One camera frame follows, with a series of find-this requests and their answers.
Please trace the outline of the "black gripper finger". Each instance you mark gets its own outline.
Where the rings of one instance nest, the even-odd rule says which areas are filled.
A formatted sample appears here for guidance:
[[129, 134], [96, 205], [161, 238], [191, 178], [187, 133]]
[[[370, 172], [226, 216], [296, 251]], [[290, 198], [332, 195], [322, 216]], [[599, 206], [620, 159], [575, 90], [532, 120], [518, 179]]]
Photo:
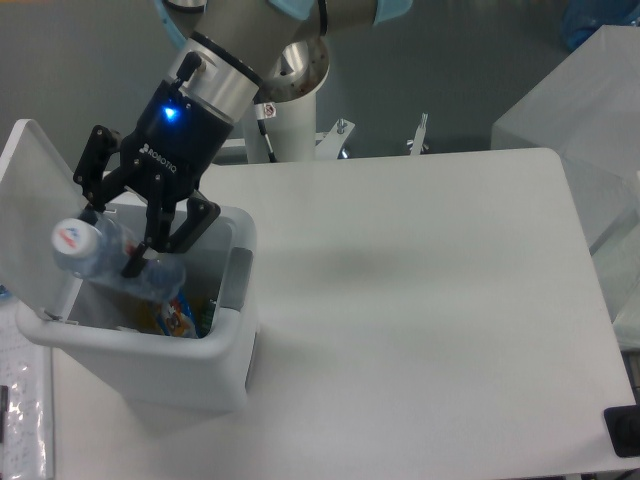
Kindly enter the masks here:
[[73, 174], [87, 200], [86, 209], [103, 213], [108, 203], [127, 190], [146, 201], [145, 161], [137, 153], [142, 146], [138, 128], [122, 136], [103, 125], [94, 126]]
[[144, 269], [148, 249], [158, 253], [186, 253], [221, 214], [221, 207], [195, 190], [187, 198], [186, 219], [171, 231], [177, 202], [162, 199], [162, 190], [153, 192], [146, 208], [146, 227], [129, 260], [121, 270], [124, 278], [136, 278]]

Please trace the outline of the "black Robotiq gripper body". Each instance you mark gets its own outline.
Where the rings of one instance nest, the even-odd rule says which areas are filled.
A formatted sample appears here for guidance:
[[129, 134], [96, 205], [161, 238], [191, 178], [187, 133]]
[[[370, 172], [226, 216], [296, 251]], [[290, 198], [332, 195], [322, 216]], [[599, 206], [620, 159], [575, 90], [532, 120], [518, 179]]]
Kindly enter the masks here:
[[180, 90], [204, 64], [202, 56], [187, 53], [178, 77], [161, 81], [135, 129], [122, 140], [124, 185], [147, 201], [157, 178], [164, 182], [163, 203], [189, 197], [232, 131], [226, 119]]

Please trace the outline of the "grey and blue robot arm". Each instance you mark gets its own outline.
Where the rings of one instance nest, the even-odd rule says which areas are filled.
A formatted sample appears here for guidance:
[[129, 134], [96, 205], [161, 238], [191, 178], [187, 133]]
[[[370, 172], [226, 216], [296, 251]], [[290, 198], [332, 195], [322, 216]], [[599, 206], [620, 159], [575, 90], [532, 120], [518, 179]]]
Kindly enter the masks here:
[[285, 48], [406, 14], [409, 1], [165, 1], [186, 43], [140, 115], [121, 136], [93, 128], [73, 174], [87, 207], [103, 212], [132, 190], [147, 204], [145, 232], [120, 273], [135, 278], [147, 250], [187, 252], [221, 208], [199, 191], [234, 126]]

